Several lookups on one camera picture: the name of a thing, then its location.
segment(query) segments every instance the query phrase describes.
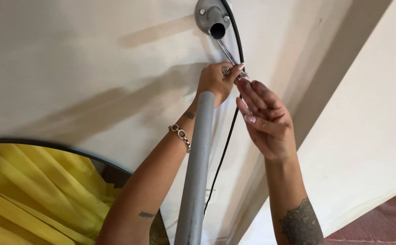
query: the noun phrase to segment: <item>forearm tattoo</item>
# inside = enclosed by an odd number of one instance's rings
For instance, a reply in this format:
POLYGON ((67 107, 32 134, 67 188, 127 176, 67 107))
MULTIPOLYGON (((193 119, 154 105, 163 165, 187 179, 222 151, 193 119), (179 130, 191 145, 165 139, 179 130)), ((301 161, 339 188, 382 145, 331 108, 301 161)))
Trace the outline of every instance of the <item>forearm tattoo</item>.
POLYGON ((152 218, 152 217, 156 216, 156 214, 148 214, 148 213, 145 213, 145 212, 141 212, 139 214, 139 216, 144 217, 144 218, 152 218))
POLYGON ((185 112, 183 114, 183 116, 188 117, 190 119, 194 119, 194 117, 195 117, 195 115, 193 113, 190 113, 190 112, 185 112))
POLYGON ((324 235, 316 214, 308 198, 296 209, 287 212, 280 220, 282 233, 294 245, 319 245, 324 243, 324 235))

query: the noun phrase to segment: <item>electrical outlet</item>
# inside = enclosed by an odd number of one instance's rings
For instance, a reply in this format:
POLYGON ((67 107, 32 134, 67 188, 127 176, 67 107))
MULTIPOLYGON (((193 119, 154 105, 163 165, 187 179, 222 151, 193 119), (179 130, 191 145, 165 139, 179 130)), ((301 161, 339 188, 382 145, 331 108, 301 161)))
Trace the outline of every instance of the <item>electrical outlet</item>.
MULTIPOLYGON (((210 196, 210 189, 206 189, 205 191, 205 203, 207 203, 208 197, 210 196)), ((210 198, 210 202, 208 204, 216 202, 216 189, 212 191, 212 198, 210 198)))

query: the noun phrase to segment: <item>yellow fabric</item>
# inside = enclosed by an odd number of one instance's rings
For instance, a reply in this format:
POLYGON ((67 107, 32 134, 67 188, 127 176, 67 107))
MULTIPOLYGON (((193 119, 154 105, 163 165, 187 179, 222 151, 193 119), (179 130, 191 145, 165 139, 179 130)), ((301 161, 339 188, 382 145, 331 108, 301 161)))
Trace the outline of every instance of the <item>yellow fabric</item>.
POLYGON ((0 144, 0 245, 93 245, 118 193, 86 157, 0 144))

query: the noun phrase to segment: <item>red floor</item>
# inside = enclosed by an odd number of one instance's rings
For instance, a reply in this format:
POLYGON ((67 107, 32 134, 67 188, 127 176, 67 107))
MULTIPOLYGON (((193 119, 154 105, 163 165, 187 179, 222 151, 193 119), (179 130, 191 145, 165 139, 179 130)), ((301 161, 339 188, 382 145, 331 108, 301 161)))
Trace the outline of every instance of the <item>red floor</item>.
POLYGON ((327 237, 328 245, 396 245, 396 196, 327 237))

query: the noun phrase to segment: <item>black wire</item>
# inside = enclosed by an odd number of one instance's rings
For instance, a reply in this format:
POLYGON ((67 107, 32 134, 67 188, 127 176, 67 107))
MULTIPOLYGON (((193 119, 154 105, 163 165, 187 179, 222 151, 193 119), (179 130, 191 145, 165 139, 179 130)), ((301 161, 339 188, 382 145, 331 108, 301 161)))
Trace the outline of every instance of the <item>black wire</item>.
MULTIPOLYGON (((237 47, 239 49, 240 63, 244 63, 242 43, 240 42, 239 31, 237 30, 237 25, 236 25, 236 21, 234 20, 233 12, 231 11, 231 8, 228 5, 226 0, 221 0, 221 2, 223 3, 225 9, 227 10, 228 16, 230 17, 230 20, 231 20, 231 24, 233 25, 234 36, 236 36, 237 47)), ((223 155, 221 157, 221 161, 219 162, 218 169, 216 170, 215 178, 213 179, 213 183, 212 183, 212 188, 210 189, 210 194, 208 195, 207 202, 205 203, 204 215, 205 215, 205 211, 207 210, 207 205, 210 202, 210 198, 212 197, 213 187, 215 186, 215 182, 218 177, 219 170, 221 169, 221 165, 223 164, 225 153, 227 152, 228 143, 230 142, 231 134, 233 133, 234 124, 236 123, 236 118, 237 118, 238 113, 239 113, 239 108, 236 107, 236 111, 234 112, 233 121, 231 122, 230 132, 228 133, 227 142, 225 143, 223 155)))

